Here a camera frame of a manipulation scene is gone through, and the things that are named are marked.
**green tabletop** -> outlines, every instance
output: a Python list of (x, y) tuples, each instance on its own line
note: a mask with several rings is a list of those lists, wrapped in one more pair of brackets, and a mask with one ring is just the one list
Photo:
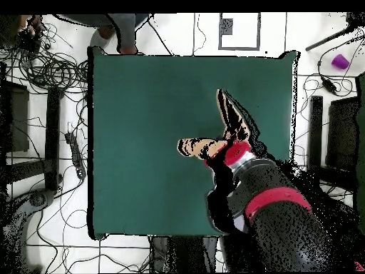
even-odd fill
[(207, 219), (212, 176), (180, 138), (223, 132), (215, 93), (253, 117), (269, 152), (289, 158), (292, 67), (255, 57), (95, 56), (93, 228), (127, 235), (219, 235)]

